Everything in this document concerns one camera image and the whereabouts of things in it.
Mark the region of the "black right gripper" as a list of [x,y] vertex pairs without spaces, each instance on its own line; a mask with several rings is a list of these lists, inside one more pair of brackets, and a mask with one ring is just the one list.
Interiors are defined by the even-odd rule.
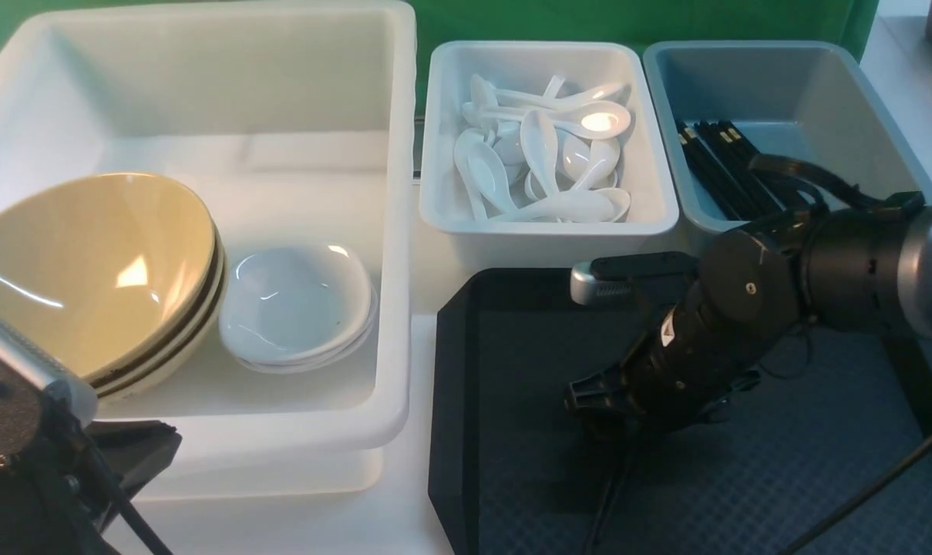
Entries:
[[634,302],[645,327],[623,358],[568,384],[567,411],[605,439],[656,439],[705,421],[804,319],[800,253],[762,233],[715,237],[684,298]]

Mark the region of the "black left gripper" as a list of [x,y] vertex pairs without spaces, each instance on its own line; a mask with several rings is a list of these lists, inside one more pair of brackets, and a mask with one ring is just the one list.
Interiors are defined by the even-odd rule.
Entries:
[[[0,362],[0,554],[106,554],[63,472],[50,403]],[[161,421],[96,421],[88,435],[128,499],[173,463],[183,442]]]

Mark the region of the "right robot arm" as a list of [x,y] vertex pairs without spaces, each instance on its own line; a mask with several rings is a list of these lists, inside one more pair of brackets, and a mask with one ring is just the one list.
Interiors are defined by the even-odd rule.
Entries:
[[582,305],[645,316],[626,355],[569,383],[589,426],[668,433],[708,421],[796,328],[932,338],[932,207],[789,210],[717,235],[699,256],[667,251],[572,267]]

